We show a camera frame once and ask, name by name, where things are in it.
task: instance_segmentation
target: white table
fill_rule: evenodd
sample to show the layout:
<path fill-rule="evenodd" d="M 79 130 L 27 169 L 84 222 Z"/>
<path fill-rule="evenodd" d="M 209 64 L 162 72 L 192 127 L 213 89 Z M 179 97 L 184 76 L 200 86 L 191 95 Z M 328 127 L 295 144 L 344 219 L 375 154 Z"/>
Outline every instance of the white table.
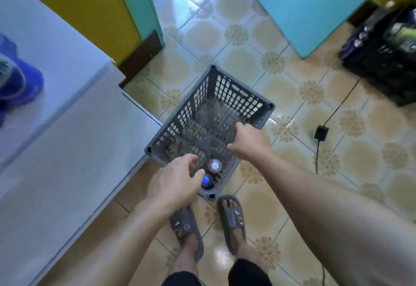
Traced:
<path fill-rule="evenodd" d="M 160 123 L 111 58 L 39 0 L 0 0 L 0 32 L 44 92 L 0 128 L 0 281 L 36 284 L 146 160 Z"/>

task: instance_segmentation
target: black pants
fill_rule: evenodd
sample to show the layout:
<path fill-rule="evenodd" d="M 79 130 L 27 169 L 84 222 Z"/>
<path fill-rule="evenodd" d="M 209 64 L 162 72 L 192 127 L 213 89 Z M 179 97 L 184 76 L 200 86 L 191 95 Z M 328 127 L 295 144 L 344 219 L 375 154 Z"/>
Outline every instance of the black pants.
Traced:
<path fill-rule="evenodd" d="M 272 286 L 267 274 L 256 264 L 238 259 L 228 274 L 230 286 Z M 201 286 L 198 278 L 186 271 L 173 273 L 163 282 L 162 286 Z"/>

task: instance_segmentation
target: sandal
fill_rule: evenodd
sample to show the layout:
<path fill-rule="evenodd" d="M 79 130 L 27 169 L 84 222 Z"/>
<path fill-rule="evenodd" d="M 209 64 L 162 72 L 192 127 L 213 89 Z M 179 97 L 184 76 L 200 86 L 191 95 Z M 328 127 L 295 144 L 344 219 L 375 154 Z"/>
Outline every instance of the sandal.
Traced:
<path fill-rule="evenodd" d="M 223 208 L 223 201 L 233 200 L 237 203 L 237 208 L 235 209 L 228 209 L 224 210 Z M 237 249 L 233 248 L 231 244 L 231 236 L 230 232 L 235 230 L 236 228 L 241 228 L 242 230 L 242 236 L 245 238 L 245 224 L 244 224 L 244 218 L 242 214 L 242 207 L 240 204 L 240 201 L 234 196 L 234 195 L 223 195 L 218 199 L 217 202 L 218 212 L 220 214 L 221 218 L 221 224 L 223 226 L 224 230 L 224 237 L 226 239 L 226 244 L 228 247 L 228 250 L 230 250 L 232 255 L 237 255 Z"/>
<path fill-rule="evenodd" d="M 184 208 L 181 208 L 180 210 L 177 210 L 169 218 L 169 222 L 181 246 L 188 234 L 193 233 L 196 235 L 196 239 L 198 240 L 198 248 L 196 250 L 195 259 L 198 262 L 204 254 L 204 244 L 190 204 Z"/>

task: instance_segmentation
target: power cord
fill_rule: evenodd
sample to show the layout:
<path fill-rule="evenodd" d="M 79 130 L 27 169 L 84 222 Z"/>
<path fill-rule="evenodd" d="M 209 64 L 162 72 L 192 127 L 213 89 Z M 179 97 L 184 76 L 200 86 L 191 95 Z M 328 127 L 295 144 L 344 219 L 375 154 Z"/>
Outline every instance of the power cord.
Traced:
<path fill-rule="evenodd" d="M 319 152 L 319 143 L 320 142 L 324 142 L 325 139 L 327 138 L 328 135 L 328 131 L 329 128 L 326 127 L 325 125 L 329 122 L 329 120 L 331 119 L 331 117 L 338 111 L 338 109 L 341 107 L 341 105 L 345 102 L 345 100 L 349 97 L 349 95 L 351 94 L 351 92 L 354 90 L 355 87 L 357 87 L 358 83 L 359 83 L 360 79 L 357 80 L 357 82 L 355 83 L 355 85 L 351 88 L 351 90 L 349 91 L 349 93 L 346 95 L 345 99 L 342 100 L 341 104 L 338 106 L 338 108 L 335 109 L 335 111 L 331 114 L 331 116 L 326 120 L 326 122 L 324 123 L 324 125 L 319 125 L 316 128 L 315 131 L 315 136 L 314 138 L 316 140 L 318 140 L 318 145 L 316 147 L 316 158 L 315 158 L 315 173 L 318 174 L 318 152 Z M 322 265 L 322 286 L 325 286 L 325 268 Z"/>

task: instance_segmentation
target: black cable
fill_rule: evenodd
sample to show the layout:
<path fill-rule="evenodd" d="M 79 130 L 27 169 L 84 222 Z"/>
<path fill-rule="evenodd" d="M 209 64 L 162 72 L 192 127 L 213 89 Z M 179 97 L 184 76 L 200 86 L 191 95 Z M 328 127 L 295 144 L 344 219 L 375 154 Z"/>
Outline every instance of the black cable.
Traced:
<path fill-rule="evenodd" d="M 329 120 L 331 119 L 331 117 L 338 111 L 338 109 L 341 107 L 341 105 L 345 102 L 345 100 L 349 97 L 349 95 L 351 94 L 351 92 L 354 90 L 355 87 L 357 87 L 358 83 L 359 83 L 360 79 L 357 80 L 357 82 L 355 83 L 354 87 L 351 88 L 351 90 L 349 91 L 349 93 L 346 95 L 345 99 L 342 100 L 341 104 L 338 106 L 338 108 L 335 109 L 335 111 L 331 114 L 331 116 L 326 120 L 326 122 L 324 123 L 323 126 L 325 126 Z M 319 143 L 320 140 L 318 140 L 318 146 L 316 147 L 316 159 L 315 159 L 315 173 L 318 174 L 318 152 L 319 152 Z M 322 265 L 322 286 L 325 286 L 325 268 Z"/>

